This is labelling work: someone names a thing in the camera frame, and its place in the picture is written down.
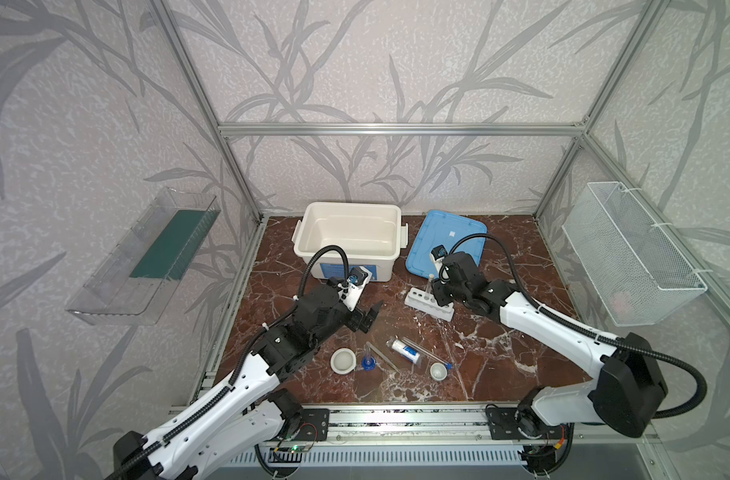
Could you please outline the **blue-capped test tube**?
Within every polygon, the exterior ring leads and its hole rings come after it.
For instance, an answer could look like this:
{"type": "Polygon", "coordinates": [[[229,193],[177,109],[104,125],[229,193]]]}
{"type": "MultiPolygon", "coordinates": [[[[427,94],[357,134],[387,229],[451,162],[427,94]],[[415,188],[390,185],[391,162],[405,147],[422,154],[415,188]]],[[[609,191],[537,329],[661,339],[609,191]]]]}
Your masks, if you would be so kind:
{"type": "Polygon", "coordinates": [[[427,349],[427,348],[424,348],[423,346],[419,345],[418,343],[414,342],[413,340],[410,340],[410,339],[408,339],[407,337],[401,337],[401,339],[402,339],[402,341],[403,341],[403,342],[404,342],[404,343],[405,343],[406,345],[408,345],[408,346],[410,346],[410,347],[414,348],[415,350],[417,350],[418,352],[420,352],[420,353],[424,354],[425,356],[428,356],[428,357],[430,357],[430,358],[431,358],[431,359],[433,359],[434,361],[436,361],[436,362],[438,362],[438,363],[441,363],[441,364],[443,364],[443,365],[444,365],[444,366],[445,366],[445,367],[446,367],[446,368],[447,368],[448,370],[450,370],[450,369],[452,369],[452,368],[453,368],[453,364],[452,364],[451,362],[449,362],[449,361],[446,361],[446,360],[444,360],[444,359],[443,359],[442,357],[440,357],[439,355],[437,355],[437,354],[433,353],[432,351],[430,351],[430,350],[429,350],[429,349],[427,349]]]}

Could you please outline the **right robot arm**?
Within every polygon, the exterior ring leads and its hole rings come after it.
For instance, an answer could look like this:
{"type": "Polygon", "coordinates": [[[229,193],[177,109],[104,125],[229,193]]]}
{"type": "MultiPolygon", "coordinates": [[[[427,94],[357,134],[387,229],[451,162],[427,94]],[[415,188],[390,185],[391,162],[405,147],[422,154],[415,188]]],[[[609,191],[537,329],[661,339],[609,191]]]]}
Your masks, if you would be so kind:
{"type": "Polygon", "coordinates": [[[695,410],[706,398],[703,374],[687,362],[654,351],[636,334],[613,336],[537,301],[524,287],[515,262],[505,254],[512,278],[489,280],[458,245],[431,251],[438,276],[432,293],[441,306],[460,304],[475,315],[524,333],[578,366],[587,381],[563,387],[536,387],[513,415],[521,433],[536,437],[548,427],[601,424],[630,438],[640,437],[654,419],[695,410]],[[681,404],[663,408],[668,386],[660,366],[687,373],[695,392],[681,404]]]}

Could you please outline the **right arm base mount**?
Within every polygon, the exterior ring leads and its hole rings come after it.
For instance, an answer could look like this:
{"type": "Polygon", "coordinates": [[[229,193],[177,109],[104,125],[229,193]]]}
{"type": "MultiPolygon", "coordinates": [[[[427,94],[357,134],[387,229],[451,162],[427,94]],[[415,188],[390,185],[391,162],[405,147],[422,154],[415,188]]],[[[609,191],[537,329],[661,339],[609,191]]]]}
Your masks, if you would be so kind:
{"type": "Polygon", "coordinates": [[[566,433],[562,426],[548,426],[534,414],[518,407],[488,404],[484,415],[492,440],[564,442],[566,433]]]}

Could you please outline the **cork-stoppered glass test tube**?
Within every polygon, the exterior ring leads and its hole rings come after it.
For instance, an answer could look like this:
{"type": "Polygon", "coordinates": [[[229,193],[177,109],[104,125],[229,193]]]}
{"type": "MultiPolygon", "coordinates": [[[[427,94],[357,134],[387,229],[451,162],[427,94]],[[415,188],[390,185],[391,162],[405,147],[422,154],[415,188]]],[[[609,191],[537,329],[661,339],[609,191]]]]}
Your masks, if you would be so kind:
{"type": "Polygon", "coordinates": [[[428,278],[428,280],[427,280],[427,283],[426,283],[425,289],[424,289],[424,297],[425,297],[425,298],[426,298],[426,299],[427,299],[428,301],[433,301],[433,300],[434,300],[434,296],[433,296],[433,290],[432,290],[432,284],[433,284],[433,281],[434,281],[434,275],[433,275],[433,274],[430,274],[430,275],[429,275],[429,278],[428,278]]]}

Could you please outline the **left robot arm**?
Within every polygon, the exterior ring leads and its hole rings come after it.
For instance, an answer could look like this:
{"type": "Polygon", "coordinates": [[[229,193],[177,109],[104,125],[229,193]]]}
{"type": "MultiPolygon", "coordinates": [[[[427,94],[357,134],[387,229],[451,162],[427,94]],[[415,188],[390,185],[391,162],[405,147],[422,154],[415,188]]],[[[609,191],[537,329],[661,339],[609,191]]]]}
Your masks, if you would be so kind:
{"type": "Polygon", "coordinates": [[[301,283],[291,307],[260,327],[234,370],[182,413],[146,434],[121,437],[111,478],[205,479],[242,452],[296,433],[303,409],[282,383],[339,329],[368,332],[381,308],[357,306],[372,272],[343,268],[311,292],[301,283]]]}

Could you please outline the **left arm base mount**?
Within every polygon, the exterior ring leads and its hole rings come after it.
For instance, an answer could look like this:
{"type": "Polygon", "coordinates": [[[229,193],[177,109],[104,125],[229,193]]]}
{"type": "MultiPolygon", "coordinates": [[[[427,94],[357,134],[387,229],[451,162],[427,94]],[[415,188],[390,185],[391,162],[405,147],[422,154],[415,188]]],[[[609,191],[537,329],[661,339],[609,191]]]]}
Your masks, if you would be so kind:
{"type": "Polygon", "coordinates": [[[327,408],[302,408],[273,441],[318,442],[325,441],[330,426],[331,411],[327,408]]]}

